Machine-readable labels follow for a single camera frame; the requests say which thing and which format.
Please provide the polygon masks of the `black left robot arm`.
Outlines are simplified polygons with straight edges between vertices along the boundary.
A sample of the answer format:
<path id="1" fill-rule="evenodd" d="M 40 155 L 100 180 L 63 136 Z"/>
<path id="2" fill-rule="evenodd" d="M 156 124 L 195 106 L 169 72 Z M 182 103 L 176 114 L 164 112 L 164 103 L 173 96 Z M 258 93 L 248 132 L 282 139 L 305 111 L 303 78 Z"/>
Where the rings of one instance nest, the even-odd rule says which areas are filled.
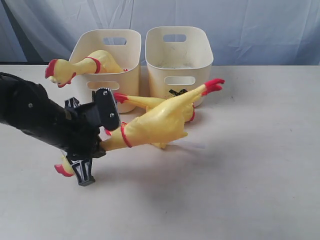
<path id="1" fill-rule="evenodd" d="M 64 151 L 80 186 L 95 182 L 93 158 L 106 152 L 99 146 L 99 128 L 89 123 L 75 98 L 61 107 L 41 84 L 2 72 L 0 122 Z"/>

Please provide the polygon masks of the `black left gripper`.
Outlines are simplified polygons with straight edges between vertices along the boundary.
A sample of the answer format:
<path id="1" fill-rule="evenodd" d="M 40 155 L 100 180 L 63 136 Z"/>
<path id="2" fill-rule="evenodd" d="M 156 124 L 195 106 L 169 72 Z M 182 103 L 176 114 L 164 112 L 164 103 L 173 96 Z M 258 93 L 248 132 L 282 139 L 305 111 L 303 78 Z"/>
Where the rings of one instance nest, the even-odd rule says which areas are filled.
<path id="1" fill-rule="evenodd" d="M 53 145 L 67 153 L 79 186 L 86 187 L 96 180 L 92 175 L 91 158 L 101 158 L 106 151 L 100 146 L 100 127 L 103 125 L 96 104 L 83 104 L 71 97 L 64 107 L 54 106 Z"/>

